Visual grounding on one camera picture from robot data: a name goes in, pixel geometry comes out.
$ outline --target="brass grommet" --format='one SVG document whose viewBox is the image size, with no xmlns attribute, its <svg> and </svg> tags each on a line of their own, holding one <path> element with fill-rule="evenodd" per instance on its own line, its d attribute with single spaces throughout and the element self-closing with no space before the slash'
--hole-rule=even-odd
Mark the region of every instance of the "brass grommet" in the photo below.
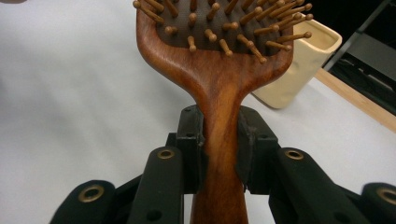
<svg viewBox="0 0 396 224">
<path fill-rule="evenodd" d="M 376 193 L 385 202 L 396 205 L 396 190 L 379 188 Z"/>
<path fill-rule="evenodd" d="M 164 150 L 159 151 L 157 156 L 160 159 L 167 160 L 167 159 L 171 159 L 172 157 L 174 157 L 175 152 L 170 149 L 164 149 Z"/>
<path fill-rule="evenodd" d="M 105 189 L 100 185 L 90 185 L 82 190 L 78 195 L 78 200 L 82 203 L 96 201 L 105 193 Z"/>
<path fill-rule="evenodd" d="M 296 150 L 287 150 L 285 152 L 285 155 L 291 158 L 292 160 L 296 160 L 296 161 L 302 160 L 304 158 L 304 155 Z"/>
</svg>

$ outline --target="black object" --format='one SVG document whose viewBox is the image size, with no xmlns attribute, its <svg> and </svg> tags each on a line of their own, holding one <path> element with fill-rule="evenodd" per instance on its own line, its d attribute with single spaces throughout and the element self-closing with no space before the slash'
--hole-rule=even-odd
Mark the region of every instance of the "black object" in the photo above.
<svg viewBox="0 0 396 224">
<path fill-rule="evenodd" d="M 177 133 L 153 150 L 144 173 L 114 189 L 100 180 L 75 188 L 55 213 L 59 223 L 183 223 L 183 194 L 205 179 L 203 115 L 185 108 Z M 270 195 L 276 223 L 396 223 L 396 187 L 374 183 L 362 195 L 335 185 L 305 152 L 281 148 L 265 121 L 242 106 L 236 172 L 252 194 Z"/>
</svg>

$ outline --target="wooden hairbrush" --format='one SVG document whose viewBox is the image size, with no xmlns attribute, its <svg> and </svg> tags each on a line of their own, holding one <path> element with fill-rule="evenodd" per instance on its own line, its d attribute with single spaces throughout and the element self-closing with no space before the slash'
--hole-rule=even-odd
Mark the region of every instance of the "wooden hairbrush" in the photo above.
<svg viewBox="0 0 396 224">
<path fill-rule="evenodd" d="M 141 0 L 136 38 L 146 62 L 186 90 L 204 114 L 205 183 L 191 223 L 248 223 L 234 166 L 237 116 L 245 96 L 292 61 L 292 26 L 312 20 L 304 0 Z"/>
</svg>

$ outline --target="wood grain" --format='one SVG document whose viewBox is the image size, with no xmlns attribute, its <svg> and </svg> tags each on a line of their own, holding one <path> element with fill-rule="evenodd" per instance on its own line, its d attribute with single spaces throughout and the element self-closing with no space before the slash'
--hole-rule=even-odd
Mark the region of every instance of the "wood grain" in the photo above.
<svg viewBox="0 0 396 224">
<path fill-rule="evenodd" d="M 254 55 L 175 48 L 158 37 L 154 22 L 137 12 L 137 45 L 146 62 L 186 90 L 204 114 L 204 187 L 195 195 L 191 223 L 248 223 L 243 185 L 234 166 L 237 114 L 242 100 L 289 68 L 292 52 L 280 51 L 261 64 Z M 292 35 L 292 29 L 284 35 Z"/>
<path fill-rule="evenodd" d="M 321 68 L 315 77 L 361 111 L 396 133 L 396 117 L 387 110 Z"/>
</svg>

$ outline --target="white table surface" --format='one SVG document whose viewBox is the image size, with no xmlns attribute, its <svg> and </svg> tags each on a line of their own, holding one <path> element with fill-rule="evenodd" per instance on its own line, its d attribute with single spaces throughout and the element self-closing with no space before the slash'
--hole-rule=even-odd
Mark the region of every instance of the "white table surface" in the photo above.
<svg viewBox="0 0 396 224">
<path fill-rule="evenodd" d="M 131 1 L 0 4 L 0 223 L 48 223 L 88 180 L 122 185 L 176 131 L 194 101 L 145 63 L 134 30 Z M 243 105 L 335 183 L 396 185 L 395 133 L 316 79 L 285 109 Z M 250 223 L 274 223 L 267 200 L 247 193 Z"/>
</svg>

